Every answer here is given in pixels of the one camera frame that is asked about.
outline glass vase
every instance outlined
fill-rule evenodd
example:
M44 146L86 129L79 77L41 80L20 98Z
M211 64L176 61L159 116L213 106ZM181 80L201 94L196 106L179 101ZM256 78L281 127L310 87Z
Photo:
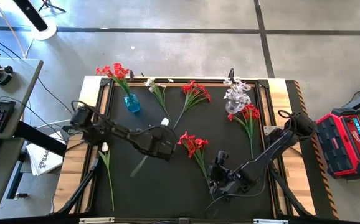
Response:
M229 114L235 114L237 112L239 112L240 110L242 110L242 105L241 103L235 101L235 100L229 100L226 104L225 104L225 110L229 113Z
M130 95L126 94L123 99L125 100L125 105L130 112L137 113L140 111L140 102L134 93L130 93Z

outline gray desk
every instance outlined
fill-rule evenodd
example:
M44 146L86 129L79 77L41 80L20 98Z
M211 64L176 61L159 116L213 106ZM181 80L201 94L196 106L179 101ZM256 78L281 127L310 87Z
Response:
M10 96L26 105L39 76L43 61L0 58L0 65L10 65L14 69L12 80L6 86L0 86L0 96ZM16 103L10 122L1 137L8 140L5 140L0 147L0 201L24 145L23 138L12 138L24 108L24 105Z

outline wooden frame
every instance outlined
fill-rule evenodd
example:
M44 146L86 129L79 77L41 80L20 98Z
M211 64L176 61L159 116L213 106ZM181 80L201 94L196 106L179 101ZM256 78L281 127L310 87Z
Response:
M100 92L100 83L103 77L85 77L83 81L83 87L80 93L79 100L84 101L85 103L95 106L98 98L98 94ZM190 79L189 77L169 77L173 79ZM198 78L198 79L221 79L221 78ZM287 86L285 84L284 79L267 79L268 84L270 85L270 97L273 106L273 111L285 110L288 112L292 112L291 104L288 97ZM102 91L102 103L100 107L100 112L105 112L105 105L108 99L109 87L105 86ZM265 119L267 123L272 123L273 121L270 119L270 115L268 112L268 104L266 93L261 90L260 92L262 96L263 108L265 111ZM274 114L275 123L277 126L283 126L287 119L282 118L277 113ZM73 136L70 141L68 147L71 147L75 144L79 143L81 139L81 134ZM296 150L300 151L299 144L293 146ZM65 155L64 163L62 165L62 171L59 178L59 182L57 184L57 190L55 192L54 197L54 207L61 208L65 205L70 196L74 193L75 189L78 187L81 179L82 179L82 169L85 162L87 145L82 144L79 145L71 151L67 152ZM94 147L92 149L91 158L95 158L95 154L97 153L97 148ZM288 186L295 194L296 198L301 202L301 204L312 214L315 214L315 209L313 205L313 200L311 198L310 186L308 183L305 165L303 162L303 158L300 157L297 153L292 150L286 150L283 153L283 164L285 167L285 173L287 176ZM278 168L278 161L275 160L275 166ZM83 193L82 203L79 211L85 212L87 211L87 204L90 195L90 186L91 183L86 188ZM285 203L285 197L282 192L282 189L277 184L277 193L280 202L281 211L284 214L287 214L287 205Z

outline black desk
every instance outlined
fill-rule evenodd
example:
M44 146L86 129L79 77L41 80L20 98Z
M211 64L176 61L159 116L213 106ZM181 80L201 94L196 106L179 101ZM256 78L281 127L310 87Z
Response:
M58 144L59 142L52 138L49 138L48 136L36 131L29 125L20 121L20 118L25 109L25 105L29 100L33 87L35 86L35 83L37 81L37 77L40 74L43 61L33 59L0 58L0 65L2 67L10 65L14 69L12 80L6 86L0 86L0 97L9 96L21 102L16 102L14 112L11 115L8 124L4 129L4 132L0 133L0 139L6 139L0 147L1 202L2 196L4 195L4 191L7 187L14 166L16 165L16 162L21 153L21 149L24 145L24 138L27 140L31 140L32 142L42 147L45 146L46 149L51 149L51 147L46 147L48 144L51 144L51 142L52 144ZM59 143L58 145L62 145L65 150L65 145L61 143Z

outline white base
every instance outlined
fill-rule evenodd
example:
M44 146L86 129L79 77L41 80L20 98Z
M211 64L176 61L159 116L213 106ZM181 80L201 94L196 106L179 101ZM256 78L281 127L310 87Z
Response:
M45 21L47 29L45 31L38 31L36 28L32 31L33 38L36 40L46 40L52 37L57 32L57 26L52 21Z

